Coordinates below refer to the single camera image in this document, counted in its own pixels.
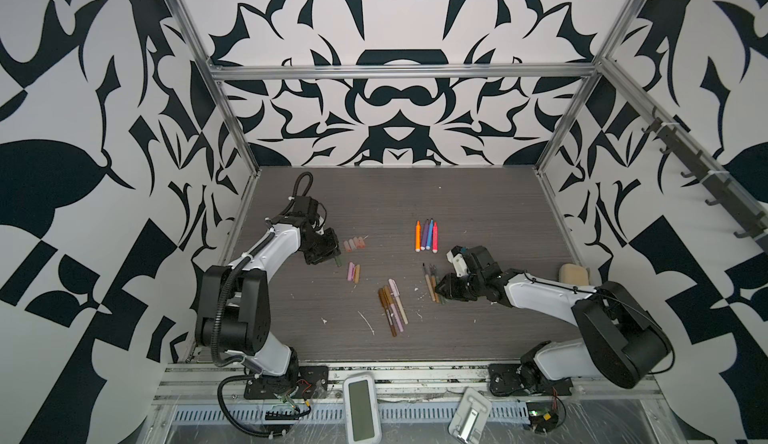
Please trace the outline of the green marker pen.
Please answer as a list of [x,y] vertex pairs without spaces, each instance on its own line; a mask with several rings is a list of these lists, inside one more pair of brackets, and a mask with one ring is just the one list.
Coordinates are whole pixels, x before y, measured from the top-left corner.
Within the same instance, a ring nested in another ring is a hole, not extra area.
[[437,297],[437,300],[439,301],[439,304],[445,305],[446,300],[444,296],[439,292],[439,289],[437,287],[435,288],[435,292],[436,292],[436,297]]

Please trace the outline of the black wall hook rail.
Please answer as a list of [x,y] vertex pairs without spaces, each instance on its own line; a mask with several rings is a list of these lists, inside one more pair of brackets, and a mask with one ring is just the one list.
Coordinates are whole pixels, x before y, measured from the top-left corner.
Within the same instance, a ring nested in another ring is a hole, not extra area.
[[663,155],[674,155],[686,168],[683,179],[694,180],[711,195],[705,203],[723,208],[740,226],[737,239],[750,239],[767,253],[767,210],[678,123],[663,122],[655,115],[643,129],[663,144]]

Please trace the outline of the ochre cap pink marker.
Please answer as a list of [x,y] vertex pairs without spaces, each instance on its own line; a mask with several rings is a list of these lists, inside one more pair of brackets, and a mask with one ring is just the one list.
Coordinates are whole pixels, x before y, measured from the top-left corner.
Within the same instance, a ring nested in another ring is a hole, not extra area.
[[401,334],[401,333],[404,332],[404,326],[403,326],[402,321],[400,319],[400,314],[398,312],[398,309],[397,309],[397,306],[395,304],[395,301],[394,301],[394,299],[392,297],[391,288],[388,287],[388,286],[385,286],[383,288],[383,292],[384,292],[384,298],[385,298],[385,300],[387,302],[387,305],[389,307],[390,313],[393,316],[394,326],[397,329],[397,332],[399,334]]

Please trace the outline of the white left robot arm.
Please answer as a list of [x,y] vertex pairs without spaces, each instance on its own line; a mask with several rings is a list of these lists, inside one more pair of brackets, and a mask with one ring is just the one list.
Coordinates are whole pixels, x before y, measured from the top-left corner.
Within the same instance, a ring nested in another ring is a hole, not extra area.
[[299,364],[295,349],[271,332],[269,282],[297,253],[308,265],[340,256],[325,207],[309,195],[313,182],[312,173],[301,173],[286,207],[266,220],[263,237],[231,263],[204,272],[196,307],[195,341],[208,348],[212,363],[238,365],[275,393],[294,389]]

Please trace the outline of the brown marker pen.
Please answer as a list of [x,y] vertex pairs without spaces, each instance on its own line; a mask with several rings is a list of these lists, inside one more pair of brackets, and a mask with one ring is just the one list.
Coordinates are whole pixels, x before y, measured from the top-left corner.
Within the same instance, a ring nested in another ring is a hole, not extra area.
[[388,300],[386,298],[385,291],[384,291],[383,288],[379,288],[378,289],[378,297],[379,297],[380,303],[382,305],[382,308],[384,310],[385,316],[387,318],[387,322],[388,322],[388,326],[389,326],[391,335],[393,337],[396,337],[397,336],[397,327],[396,327],[396,324],[395,324],[395,321],[394,321],[394,317],[393,317],[393,314],[391,312],[391,309],[390,309],[390,306],[389,306],[389,302],[388,302]]

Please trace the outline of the beige whiteboard eraser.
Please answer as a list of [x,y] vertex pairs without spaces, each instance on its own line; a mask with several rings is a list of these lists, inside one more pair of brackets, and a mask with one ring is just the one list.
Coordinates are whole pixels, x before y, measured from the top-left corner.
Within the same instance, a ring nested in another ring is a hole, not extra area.
[[590,286],[589,271],[576,264],[563,264],[559,269],[559,281],[570,286]]

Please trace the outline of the white tablet device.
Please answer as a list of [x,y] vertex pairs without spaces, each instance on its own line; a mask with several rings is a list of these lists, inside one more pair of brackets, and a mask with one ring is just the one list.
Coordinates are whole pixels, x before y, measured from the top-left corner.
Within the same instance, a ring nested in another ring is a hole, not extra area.
[[382,440],[375,380],[370,373],[360,373],[343,382],[344,417],[347,442],[377,444]]

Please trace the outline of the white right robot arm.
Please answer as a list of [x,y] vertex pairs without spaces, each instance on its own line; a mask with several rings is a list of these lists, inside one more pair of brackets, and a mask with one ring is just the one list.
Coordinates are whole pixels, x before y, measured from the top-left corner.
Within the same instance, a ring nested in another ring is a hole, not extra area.
[[505,270],[483,246],[456,246],[446,258],[453,270],[436,284],[440,297],[457,302],[484,298],[555,318],[578,332],[575,339],[538,344],[512,369],[493,375],[490,391],[496,396],[553,395],[558,384],[573,378],[604,378],[632,389],[675,356],[662,327],[617,282],[574,285]]

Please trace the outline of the small white device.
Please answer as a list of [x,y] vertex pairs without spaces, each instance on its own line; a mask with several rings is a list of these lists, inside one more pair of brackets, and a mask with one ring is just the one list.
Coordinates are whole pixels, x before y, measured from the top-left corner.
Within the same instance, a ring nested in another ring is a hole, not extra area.
[[460,443],[478,444],[492,411],[492,403],[475,389],[467,389],[448,426]]

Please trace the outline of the tan marker pen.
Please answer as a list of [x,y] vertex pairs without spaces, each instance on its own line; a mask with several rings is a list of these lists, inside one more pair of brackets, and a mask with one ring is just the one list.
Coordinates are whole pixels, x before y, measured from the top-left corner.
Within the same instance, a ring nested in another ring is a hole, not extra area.
[[432,276],[430,274],[430,271],[425,263],[422,263],[422,268],[423,268],[424,278],[425,278],[425,282],[426,282],[426,286],[427,286],[430,298],[432,299],[433,302],[437,302],[435,298],[434,285],[432,282]]

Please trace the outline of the pink cap brown marker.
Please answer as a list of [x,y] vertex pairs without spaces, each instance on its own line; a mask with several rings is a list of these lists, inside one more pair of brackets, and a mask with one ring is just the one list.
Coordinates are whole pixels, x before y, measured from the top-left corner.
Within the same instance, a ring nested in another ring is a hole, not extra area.
[[433,291],[435,293],[437,293],[437,283],[438,283],[438,280],[437,280],[437,270],[436,270],[436,267],[434,265],[430,265],[429,266],[429,275],[430,275],[430,280],[431,280],[431,287],[432,287]]

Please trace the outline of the blue highlighter pen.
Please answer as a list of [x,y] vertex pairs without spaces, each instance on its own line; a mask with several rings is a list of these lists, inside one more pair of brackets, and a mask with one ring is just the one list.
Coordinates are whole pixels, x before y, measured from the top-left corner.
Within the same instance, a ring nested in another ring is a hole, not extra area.
[[425,249],[431,250],[432,244],[433,244],[433,234],[434,234],[434,220],[430,219],[429,222],[425,225]]

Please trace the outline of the purple highlighter pen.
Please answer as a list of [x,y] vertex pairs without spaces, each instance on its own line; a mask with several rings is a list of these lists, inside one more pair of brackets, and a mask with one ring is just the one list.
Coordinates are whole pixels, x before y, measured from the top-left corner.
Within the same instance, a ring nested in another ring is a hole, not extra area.
[[421,223],[420,240],[419,240],[419,244],[420,244],[419,249],[421,251],[424,251],[426,249],[426,246],[427,246],[428,237],[430,236],[429,225],[430,225],[430,220],[429,219],[425,219]]

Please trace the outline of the orange highlighter pen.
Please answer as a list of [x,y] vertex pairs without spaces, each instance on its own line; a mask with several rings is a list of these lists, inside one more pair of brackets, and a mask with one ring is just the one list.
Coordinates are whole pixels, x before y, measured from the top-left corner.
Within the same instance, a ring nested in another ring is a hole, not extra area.
[[422,238],[422,226],[420,221],[416,221],[415,233],[414,233],[414,250],[415,252],[421,252],[421,239]]

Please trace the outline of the red highlighter pen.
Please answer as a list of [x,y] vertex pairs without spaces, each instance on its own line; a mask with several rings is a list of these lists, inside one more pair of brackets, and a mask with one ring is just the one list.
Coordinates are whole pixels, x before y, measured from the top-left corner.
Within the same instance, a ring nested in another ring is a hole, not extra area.
[[431,221],[431,227],[430,227],[430,239],[429,239],[429,245],[430,249],[433,253],[438,252],[438,224],[436,221]]

